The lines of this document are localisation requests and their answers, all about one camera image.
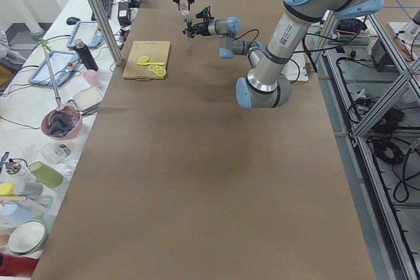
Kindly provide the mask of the yellow plastic knife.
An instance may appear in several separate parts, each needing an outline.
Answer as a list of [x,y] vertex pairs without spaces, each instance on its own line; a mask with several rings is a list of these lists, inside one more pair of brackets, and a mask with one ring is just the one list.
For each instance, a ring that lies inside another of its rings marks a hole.
[[164,62],[137,62],[136,64],[139,66],[149,66],[149,65],[165,66],[166,65],[166,63]]

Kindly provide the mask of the pink bowl with cloth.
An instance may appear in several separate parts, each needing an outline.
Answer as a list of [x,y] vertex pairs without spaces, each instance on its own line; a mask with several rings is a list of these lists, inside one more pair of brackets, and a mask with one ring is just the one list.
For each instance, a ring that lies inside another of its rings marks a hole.
[[55,140],[71,140],[79,134],[82,126],[81,112],[67,105],[61,110],[49,112],[41,122],[41,131]]

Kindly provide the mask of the green cup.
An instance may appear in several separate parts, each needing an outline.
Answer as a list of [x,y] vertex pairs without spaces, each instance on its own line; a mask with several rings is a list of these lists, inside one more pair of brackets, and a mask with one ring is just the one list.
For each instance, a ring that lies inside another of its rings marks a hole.
[[58,188],[64,181],[64,177],[58,171],[40,161],[29,164],[28,170],[50,189]]

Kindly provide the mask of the wooden cutting board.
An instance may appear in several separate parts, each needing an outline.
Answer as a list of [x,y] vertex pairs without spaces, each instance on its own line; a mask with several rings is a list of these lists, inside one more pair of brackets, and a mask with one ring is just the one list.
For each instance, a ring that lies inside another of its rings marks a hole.
[[141,81],[164,79],[170,48],[170,41],[134,41],[122,77]]

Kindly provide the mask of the black water bottle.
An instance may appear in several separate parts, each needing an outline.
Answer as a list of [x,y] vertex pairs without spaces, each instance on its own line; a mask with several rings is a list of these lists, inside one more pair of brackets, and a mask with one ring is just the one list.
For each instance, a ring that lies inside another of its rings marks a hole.
[[75,39],[73,43],[73,49],[79,55],[79,58],[82,61],[83,65],[86,67],[86,69],[98,71],[98,65],[96,64],[96,61],[93,58],[87,45],[84,44],[84,42],[81,39]]

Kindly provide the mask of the steel jigger measuring cup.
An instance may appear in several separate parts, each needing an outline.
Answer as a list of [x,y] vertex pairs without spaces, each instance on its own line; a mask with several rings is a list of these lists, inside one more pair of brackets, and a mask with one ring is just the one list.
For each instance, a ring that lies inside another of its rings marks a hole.
[[186,28],[184,29],[183,34],[187,35],[188,37],[192,37],[192,22],[193,20],[189,17],[184,19]]

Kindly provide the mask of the white pillar base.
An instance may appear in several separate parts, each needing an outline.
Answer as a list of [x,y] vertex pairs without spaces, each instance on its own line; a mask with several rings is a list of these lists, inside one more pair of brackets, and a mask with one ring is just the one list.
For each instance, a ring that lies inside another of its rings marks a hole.
[[308,81],[305,54],[303,52],[294,54],[291,60],[283,68],[282,74],[285,75],[291,83]]

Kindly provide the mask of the clear glass beaker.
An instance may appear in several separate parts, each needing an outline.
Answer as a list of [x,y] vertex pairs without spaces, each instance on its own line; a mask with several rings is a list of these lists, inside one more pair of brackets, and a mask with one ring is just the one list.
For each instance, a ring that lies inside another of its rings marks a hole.
[[190,4],[187,0],[179,0],[178,9],[183,16],[188,16],[190,13]]

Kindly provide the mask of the white square container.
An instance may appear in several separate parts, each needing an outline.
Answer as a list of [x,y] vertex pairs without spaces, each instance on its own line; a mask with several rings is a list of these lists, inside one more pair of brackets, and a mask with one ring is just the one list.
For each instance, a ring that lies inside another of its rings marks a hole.
[[103,100],[103,95],[98,87],[90,87],[75,94],[73,100],[80,111],[86,112],[96,108]]

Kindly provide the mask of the pink cup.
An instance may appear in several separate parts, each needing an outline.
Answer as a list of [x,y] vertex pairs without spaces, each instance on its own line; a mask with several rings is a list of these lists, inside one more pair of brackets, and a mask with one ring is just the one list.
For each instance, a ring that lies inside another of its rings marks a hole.
[[95,70],[86,70],[83,73],[83,78],[86,80],[90,87],[98,87],[100,85],[98,74]]

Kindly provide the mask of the light blue cup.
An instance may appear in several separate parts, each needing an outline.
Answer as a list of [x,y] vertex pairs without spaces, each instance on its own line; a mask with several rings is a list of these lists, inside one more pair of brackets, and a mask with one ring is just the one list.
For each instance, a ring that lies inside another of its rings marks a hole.
[[32,212],[19,203],[7,203],[1,208],[1,214],[7,223],[18,227],[32,218]]

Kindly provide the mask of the aluminium frame post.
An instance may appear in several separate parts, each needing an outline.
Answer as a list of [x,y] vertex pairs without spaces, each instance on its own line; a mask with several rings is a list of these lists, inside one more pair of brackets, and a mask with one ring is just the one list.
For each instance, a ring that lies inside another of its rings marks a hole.
[[88,0],[88,3],[91,7],[92,12],[95,15],[97,22],[99,23],[99,26],[102,29],[105,42],[108,46],[110,54],[112,55],[114,63],[115,65],[119,66],[122,63],[123,58],[120,49],[116,43],[116,39],[114,37],[111,25],[106,17],[104,7],[100,0]]

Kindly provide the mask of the black computer mouse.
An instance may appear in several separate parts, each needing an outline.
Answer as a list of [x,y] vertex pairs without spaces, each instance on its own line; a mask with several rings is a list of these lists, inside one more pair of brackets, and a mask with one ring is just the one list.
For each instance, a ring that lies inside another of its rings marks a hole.
[[67,19],[66,19],[66,24],[67,25],[69,25],[69,26],[71,26],[71,25],[75,25],[77,22],[79,22],[80,21],[80,19],[79,18],[77,18],[77,17],[74,17],[74,16],[71,16],[71,17],[68,17]]

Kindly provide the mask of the blue teach pendant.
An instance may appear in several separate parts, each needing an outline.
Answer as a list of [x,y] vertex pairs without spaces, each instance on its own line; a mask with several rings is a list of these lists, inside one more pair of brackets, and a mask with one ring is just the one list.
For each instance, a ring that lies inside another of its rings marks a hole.
[[[53,50],[49,53],[49,59],[56,86],[61,87],[72,76],[79,64],[79,55],[76,52]],[[46,60],[34,71],[28,79],[28,83],[39,86],[52,86]]]
[[95,49],[99,47],[103,37],[102,29],[100,28],[98,22],[78,21],[74,26],[66,47],[68,49],[73,49],[75,47],[74,40],[80,39],[89,49]]

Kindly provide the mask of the white green bowl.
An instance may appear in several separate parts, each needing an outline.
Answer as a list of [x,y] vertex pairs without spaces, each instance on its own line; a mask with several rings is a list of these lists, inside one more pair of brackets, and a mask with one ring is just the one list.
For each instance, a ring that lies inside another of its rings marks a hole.
[[44,247],[48,236],[47,227],[42,220],[30,220],[11,233],[9,250],[19,256],[34,253]]

